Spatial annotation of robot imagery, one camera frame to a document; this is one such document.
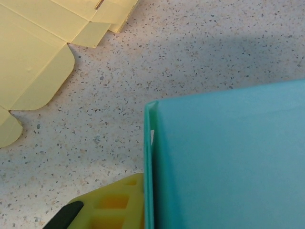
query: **speckled countertop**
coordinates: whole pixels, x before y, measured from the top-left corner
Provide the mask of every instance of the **speckled countertop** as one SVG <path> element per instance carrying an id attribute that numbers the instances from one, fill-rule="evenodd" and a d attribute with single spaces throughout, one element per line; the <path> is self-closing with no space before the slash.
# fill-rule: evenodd
<path id="1" fill-rule="evenodd" d="M 71 45 L 75 70 L 0 149 L 0 228 L 42 228 L 72 198 L 141 172 L 143 107 L 305 77 L 302 0 L 142 0 L 120 34 Z"/>

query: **yellow plastic object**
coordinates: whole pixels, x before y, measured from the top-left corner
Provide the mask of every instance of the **yellow plastic object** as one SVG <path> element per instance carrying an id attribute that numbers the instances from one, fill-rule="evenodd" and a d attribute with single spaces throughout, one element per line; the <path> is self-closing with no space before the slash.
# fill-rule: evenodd
<path id="1" fill-rule="evenodd" d="M 107 30 L 121 30 L 137 2 L 0 0 L 0 147 L 21 134 L 8 111 L 43 107 L 72 72 L 67 43 L 95 48 Z"/>
<path id="2" fill-rule="evenodd" d="M 70 201 L 84 206 L 68 229 L 144 229 L 143 173 Z"/>

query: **teal box lid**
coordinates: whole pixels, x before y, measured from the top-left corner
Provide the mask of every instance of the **teal box lid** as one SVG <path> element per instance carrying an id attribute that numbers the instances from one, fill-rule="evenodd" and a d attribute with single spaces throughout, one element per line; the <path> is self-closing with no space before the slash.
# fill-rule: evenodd
<path id="1" fill-rule="evenodd" d="M 144 160 L 146 229 L 305 228 L 305 81 L 147 104 Z"/>

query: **terrazzo surface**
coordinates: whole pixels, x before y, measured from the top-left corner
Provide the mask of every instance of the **terrazzo surface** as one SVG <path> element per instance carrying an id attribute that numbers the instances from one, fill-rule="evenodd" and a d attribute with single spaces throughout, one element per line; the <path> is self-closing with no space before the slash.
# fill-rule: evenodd
<path id="1" fill-rule="evenodd" d="M 142 0 L 120 34 L 71 45 L 52 101 L 13 111 L 0 149 L 0 228 L 42 228 L 72 198 L 142 172 L 152 100 L 305 77 L 302 0 Z"/>

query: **flat cardboard box template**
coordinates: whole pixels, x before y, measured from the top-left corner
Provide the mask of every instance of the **flat cardboard box template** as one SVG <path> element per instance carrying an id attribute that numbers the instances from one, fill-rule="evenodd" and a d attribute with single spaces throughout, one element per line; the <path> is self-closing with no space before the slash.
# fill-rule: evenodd
<path id="1" fill-rule="evenodd" d="M 9 110 L 47 104 L 74 68 L 67 43 L 95 48 L 138 0 L 0 0 L 0 148 L 19 138 Z"/>

